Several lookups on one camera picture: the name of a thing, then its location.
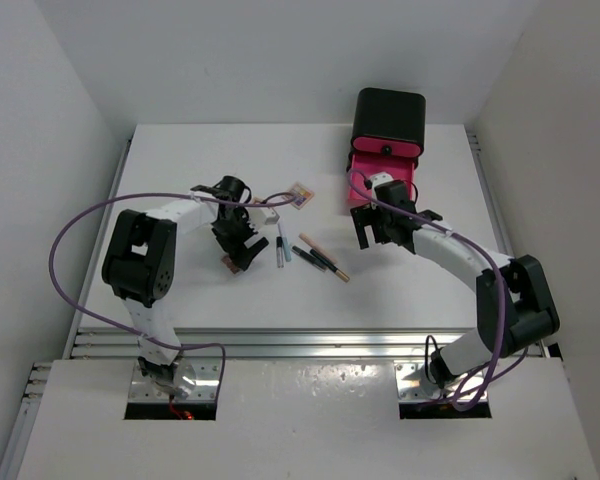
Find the aluminium front rail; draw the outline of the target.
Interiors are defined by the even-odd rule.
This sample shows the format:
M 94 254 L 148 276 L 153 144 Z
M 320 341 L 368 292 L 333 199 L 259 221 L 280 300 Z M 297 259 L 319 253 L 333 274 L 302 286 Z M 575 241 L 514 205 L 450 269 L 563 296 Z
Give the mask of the aluminium front rail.
M 430 335 L 418 329 L 193 329 L 182 344 L 222 344 L 230 359 L 416 359 Z M 113 327 L 80 327 L 68 341 L 70 359 L 135 358 L 136 337 Z

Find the black gold mascara tube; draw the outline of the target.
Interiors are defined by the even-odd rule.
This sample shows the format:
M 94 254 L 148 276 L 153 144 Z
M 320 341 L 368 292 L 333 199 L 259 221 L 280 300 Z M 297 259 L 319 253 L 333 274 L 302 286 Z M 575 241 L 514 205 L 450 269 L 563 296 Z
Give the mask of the black gold mascara tube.
M 324 264 L 326 266 L 326 268 L 328 270 L 330 270 L 332 273 L 334 273 L 340 280 L 342 280 L 345 283 L 348 283 L 350 281 L 350 277 L 346 273 L 344 273 L 341 269 L 339 269 L 331 260 L 329 260 L 322 253 L 320 253 L 317 250 L 311 248 L 310 249 L 310 254 L 316 260 L 318 260 L 322 264 Z

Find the base mounting plate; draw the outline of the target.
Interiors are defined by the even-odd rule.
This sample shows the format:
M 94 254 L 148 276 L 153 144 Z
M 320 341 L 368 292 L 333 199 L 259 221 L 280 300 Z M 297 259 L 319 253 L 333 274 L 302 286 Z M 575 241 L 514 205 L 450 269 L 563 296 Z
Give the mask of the base mounting plate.
M 425 376 L 423 358 L 395 361 L 394 374 L 397 396 L 402 404 L 451 400 L 457 391 L 461 392 L 459 401 L 466 403 L 472 397 L 470 390 L 480 387 L 484 377 L 484 374 L 479 372 L 466 380 L 465 373 L 445 387 L 439 388 Z
M 169 367 L 143 367 L 136 363 L 128 390 L 131 403 L 212 403 L 217 396 L 220 364 L 196 358 L 179 358 Z

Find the pink top drawer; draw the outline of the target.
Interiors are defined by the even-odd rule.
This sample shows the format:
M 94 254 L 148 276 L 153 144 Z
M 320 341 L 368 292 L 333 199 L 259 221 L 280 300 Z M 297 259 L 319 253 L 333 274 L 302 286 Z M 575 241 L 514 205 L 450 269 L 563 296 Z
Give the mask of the pink top drawer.
M 423 153 L 423 147 L 417 143 L 379 137 L 356 137 L 352 147 L 360 152 L 405 158 L 417 158 Z

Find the pink concealer stick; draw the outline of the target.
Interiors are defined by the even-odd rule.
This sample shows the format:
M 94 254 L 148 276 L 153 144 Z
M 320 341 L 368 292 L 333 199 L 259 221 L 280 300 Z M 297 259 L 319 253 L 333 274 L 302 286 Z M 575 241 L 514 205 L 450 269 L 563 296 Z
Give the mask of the pink concealer stick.
M 311 249 L 315 250 L 326 259 L 328 259 L 331 263 L 336 264 L 336 258 L 331 255 L 327 250 L 325 250 L 322 246 L 320 246 L 315 240 L 311 239 L 306 233 L 300 233 L 298 235 L 299 239 L 302 240 L 307 246 Z

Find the dark green eyeliner pen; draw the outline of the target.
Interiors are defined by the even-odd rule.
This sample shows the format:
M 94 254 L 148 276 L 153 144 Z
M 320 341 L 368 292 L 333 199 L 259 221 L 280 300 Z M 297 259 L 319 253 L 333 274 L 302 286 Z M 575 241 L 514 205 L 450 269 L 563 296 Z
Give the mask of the dark green eyeliner pen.
M 319 259 L 317 259 L 312 254 L 308 253 L 307 251 L 301 249 L 300 247 L 297 247 L 296 245 L 292 245 L 291 251 L 293 253 L 295 253 L 299 258 L 301 258 L 302 260 L 306 261 L 307 263 L 313 265 L 320 271 L 324 272 L 327 269 L 327 267 L 324 265 L 323 262 L 321 262 Z

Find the pink drawer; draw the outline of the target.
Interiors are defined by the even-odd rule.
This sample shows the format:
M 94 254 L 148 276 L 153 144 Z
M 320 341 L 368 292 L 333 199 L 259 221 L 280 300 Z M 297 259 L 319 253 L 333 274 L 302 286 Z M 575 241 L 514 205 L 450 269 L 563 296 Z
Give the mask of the pink drawer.
M 352 147 L 360 152 L 405 158 L 417 158 L 423 153 L 423 147 L 417 143 L 379 137 L 356 137 Z
M 360 170 L 366 177 L 385 172 L 394 180 L 402 180 L 407 185 L 411 200 L 418 196 L 417 188 L 413 184 L 415 169 L 418 166 L 417 158 L 403 158 L 383 156 L 363 152 L 351 152 L 346 167 L 346 175 L 351 169 Z

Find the brown concealer palette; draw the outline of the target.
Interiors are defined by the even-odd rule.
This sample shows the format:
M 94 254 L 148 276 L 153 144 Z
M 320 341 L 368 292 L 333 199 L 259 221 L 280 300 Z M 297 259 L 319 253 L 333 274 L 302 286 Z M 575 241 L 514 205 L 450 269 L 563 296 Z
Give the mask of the brown concealer palette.
M 221 261 L 232 274 L 238 274 L 241 272 L 241 269 L 233 263 L 233 261 L 231 260 L 231 258 L 228 255 L 225 255 L 221 259 Z

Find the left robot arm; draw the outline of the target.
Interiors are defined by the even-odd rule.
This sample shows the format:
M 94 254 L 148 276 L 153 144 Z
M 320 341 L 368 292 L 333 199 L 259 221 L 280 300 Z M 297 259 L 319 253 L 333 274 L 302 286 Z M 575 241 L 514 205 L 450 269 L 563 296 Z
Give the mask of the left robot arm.
M 209 226 L 228 266 L 247 270 L 269 245 L 242 205 L 250 200 L 251 189 L 242 180 L 225 176 L 159 208 L 125 209 L 116 219 L 102 279 L 122 300 L 139 332 L 141 373 L 165 392 L 173 394 L 182 384 L 178 379 L 182 345 L 164 302 L 174 281 L 177 240 Z

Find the black drawer cabinet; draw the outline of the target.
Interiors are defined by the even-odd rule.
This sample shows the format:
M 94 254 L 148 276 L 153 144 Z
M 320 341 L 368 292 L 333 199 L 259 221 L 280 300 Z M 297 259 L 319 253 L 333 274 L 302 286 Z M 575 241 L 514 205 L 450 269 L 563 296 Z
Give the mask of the black drawer cabinet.
M 349 154 L 360 152 L 352 147 L 353 139 L 360 136 L 414 142 L 424 153 L 425 124 L 423 95 L 366 87 L 357 97 Z

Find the light blue mascara tube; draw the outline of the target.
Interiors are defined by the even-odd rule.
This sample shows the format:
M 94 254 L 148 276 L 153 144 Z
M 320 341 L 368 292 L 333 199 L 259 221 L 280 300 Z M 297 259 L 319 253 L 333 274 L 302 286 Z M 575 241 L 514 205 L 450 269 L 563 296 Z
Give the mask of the light blue mascara tube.
M 286 229 L 284 226 L 284 222 L 279 220 L 277 223 L 278 233 L 282 242 L 283 255 L 286 262 L 292 261 L 292 251 L 287 238 Z

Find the colourful eyeshadow palette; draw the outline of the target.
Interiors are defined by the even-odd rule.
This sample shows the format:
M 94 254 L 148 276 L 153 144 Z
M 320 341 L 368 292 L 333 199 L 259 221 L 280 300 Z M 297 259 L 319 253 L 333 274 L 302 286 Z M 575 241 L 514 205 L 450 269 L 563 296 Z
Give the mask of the colourful eyeshadow palette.
M 288 192 L 293 197 L 291 205 L 297 210 L 304 208 L 315 196 L 315 193 L 301 182 L 295 182 Z

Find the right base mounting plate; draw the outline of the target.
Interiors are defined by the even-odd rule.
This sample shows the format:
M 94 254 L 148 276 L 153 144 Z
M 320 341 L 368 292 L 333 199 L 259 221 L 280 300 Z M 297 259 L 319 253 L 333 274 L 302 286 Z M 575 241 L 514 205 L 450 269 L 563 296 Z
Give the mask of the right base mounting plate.
M 461 392 L 459 401 L 466 403 L 472 397 L 470 390 L 480 387 L 484 377 L 484 374 L 479 372 L 466 380 L 465 373 L 445 387 L 439 388 L 425 376 L 423 358 L 395 361 L 394 374 L 397 396 L 402 404 L 451 400 L 457 391 Z

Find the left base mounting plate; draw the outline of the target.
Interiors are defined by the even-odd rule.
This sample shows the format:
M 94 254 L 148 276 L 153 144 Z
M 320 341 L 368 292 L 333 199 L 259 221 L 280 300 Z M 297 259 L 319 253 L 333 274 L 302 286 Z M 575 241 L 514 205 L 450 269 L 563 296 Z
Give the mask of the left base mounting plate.
M 212 403 L 217 396 L 220 364 L 196 358 L 179 358 L 169 367 L 143 367 L 136 363 L 128 390 L 131 403 Z

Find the clear lip gloss tube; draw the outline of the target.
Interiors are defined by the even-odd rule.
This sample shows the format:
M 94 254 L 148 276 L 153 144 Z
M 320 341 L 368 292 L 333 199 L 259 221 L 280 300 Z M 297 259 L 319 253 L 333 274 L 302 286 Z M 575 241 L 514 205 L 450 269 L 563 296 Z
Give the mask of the clear lip gloss tube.
M 276 266 L 282 269 L 285 264 L 283 240 L 281 236 L 276 237 Z

